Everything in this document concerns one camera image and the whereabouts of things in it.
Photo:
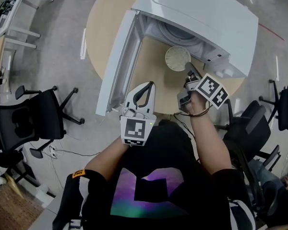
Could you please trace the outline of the person's right hand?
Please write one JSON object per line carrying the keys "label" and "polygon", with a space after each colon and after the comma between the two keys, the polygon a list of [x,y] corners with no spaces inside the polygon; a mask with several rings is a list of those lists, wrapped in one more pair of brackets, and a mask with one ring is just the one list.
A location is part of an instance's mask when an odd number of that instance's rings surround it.
{"label": "person's right hand", "polygon": [[190,102],[186,104],[187,113],[190,115],[197,115],[206,109],[207,100],[201,96],[197,91],[191,92]]}

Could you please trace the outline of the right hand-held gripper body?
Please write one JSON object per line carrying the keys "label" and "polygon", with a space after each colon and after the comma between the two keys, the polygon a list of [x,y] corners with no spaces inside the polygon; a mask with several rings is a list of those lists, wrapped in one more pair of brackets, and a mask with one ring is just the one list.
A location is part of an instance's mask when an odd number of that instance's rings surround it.
{"label": "right hand-held gripper body", "polygon": [[198,92],[217,110],[229,98],[226,88],[211,75],[205,74],[203,78],[192,73],[185,80],[183,90],[177,95],[178,107],[187,112],[186,105],[191,101],[191,92]]}

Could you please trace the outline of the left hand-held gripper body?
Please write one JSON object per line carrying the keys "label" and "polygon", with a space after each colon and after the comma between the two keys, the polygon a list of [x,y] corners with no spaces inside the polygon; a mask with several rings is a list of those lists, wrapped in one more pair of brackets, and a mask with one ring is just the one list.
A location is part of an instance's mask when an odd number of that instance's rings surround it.
{"label": "left hand-held gripper body", "polygon": [[129,146],[144,146],[156,122],[152,108],[122,107],[121,141]]}

